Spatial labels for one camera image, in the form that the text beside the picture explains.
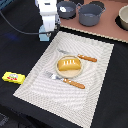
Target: pot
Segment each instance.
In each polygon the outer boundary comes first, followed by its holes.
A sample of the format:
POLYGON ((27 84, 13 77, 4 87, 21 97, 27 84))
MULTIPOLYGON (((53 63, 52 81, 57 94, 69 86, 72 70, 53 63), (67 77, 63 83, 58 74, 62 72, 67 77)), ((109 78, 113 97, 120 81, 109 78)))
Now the pot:
POLYGON ((59 17, 68 19, 76 14, 76 4, 72 1, 61 1, 57 4, 59 17))
POLYGON ((122 27, 128 30, 128 5, 119 10, 119 17, 122 27))
POLYGON ((101 14, 106 10, 105 7, 104 9, 102 9, 100 6, 95 4, 86 4, 82 6, 78 3, 77 9, 78 6, 80 6, 80 9, 78 11, 79 22, 85 26, 94 26, 98 24, 101 14))
POLYGON ((104 3, 100 2, 100 1, 92 1, 89 4, 95 4, 95 5, 100 6, 102 9, 105 9, 104 8, 104 3))

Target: fork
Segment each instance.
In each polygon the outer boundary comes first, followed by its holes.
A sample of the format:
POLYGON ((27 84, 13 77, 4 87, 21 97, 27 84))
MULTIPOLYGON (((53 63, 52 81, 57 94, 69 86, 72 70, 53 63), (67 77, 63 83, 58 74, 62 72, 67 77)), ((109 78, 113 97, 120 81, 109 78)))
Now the fork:
POLYGON ((65 82, 65 83, 67 83, 67 84, 76 86, 76 87, 78 87, 78 88, 81 88, 81 89, 84 89, 84 88, 85 88, 85 86, 84 86, 83 84, 80 84, 80 83, 71 81, 71 80, 66 79, 66 78, 60 78, 59 76, 57 76, 57 75, 55 75, 55 74, 53 74, 53 73, 51 73, 51 72, 48 72, 48 71, 45 71, 45 73, 46 73, 46 75, 47 75, 49 78, 51 78, 51 79, 53 79, 53 80, 61 80, 61 81, 65 82))

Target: knife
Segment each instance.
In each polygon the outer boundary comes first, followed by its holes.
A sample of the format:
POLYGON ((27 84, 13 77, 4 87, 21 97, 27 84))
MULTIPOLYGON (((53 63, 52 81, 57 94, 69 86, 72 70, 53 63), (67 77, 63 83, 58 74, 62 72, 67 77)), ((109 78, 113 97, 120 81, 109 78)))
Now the knife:
POLYGON ((97 62, 97 59, 95 58, 91 58, 91 57, 87 57, 87 56, 83 56, 83 55, 80 55, 80 54, 77 54, 77 53, 71 53, 71 52, 67 52, 67 51, 64 51, 64 50, 61 50, 61 49, 57 49, 59 52, 62 52, 64 54, 69 54, 69 55, 74 55, 74 56, 77 56, 81 59, 84 59, 84 60, 88 60, 88 61, 92 61, 92 62, 97 62))

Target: table surface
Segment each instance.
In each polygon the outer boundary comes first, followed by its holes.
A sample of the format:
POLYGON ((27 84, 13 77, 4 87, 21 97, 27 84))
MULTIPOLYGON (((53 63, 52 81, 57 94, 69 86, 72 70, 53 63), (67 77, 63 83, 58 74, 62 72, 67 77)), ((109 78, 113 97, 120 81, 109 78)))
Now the table surface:
MULTIPOLYGON (((42 25, 34 0, 15 0, 3 11, 16 28, 38 32, 42 25)), ((114 44, 91 128, 126 128, 128 126, 128 44, 66 28, 61 31, 114 44)), ((27 76, 49 42, 40 42, 38 35, 24 35, 13 30, 0 17, 0 77, 6 71, 27 76)), ((31 116, 53 128, 79 128, 79 126, 48 111, 13 96, 19 85, 0 79, 0 105, 31 116)))

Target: sticker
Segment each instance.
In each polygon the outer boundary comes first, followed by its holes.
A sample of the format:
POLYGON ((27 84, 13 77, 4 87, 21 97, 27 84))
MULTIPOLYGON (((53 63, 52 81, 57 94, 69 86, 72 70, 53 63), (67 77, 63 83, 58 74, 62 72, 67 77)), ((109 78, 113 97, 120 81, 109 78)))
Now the sticker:
POLYGON ((17 80, 18 79, 18 75, 17 74, 10 74, 7 78, 9 80, 17 80))

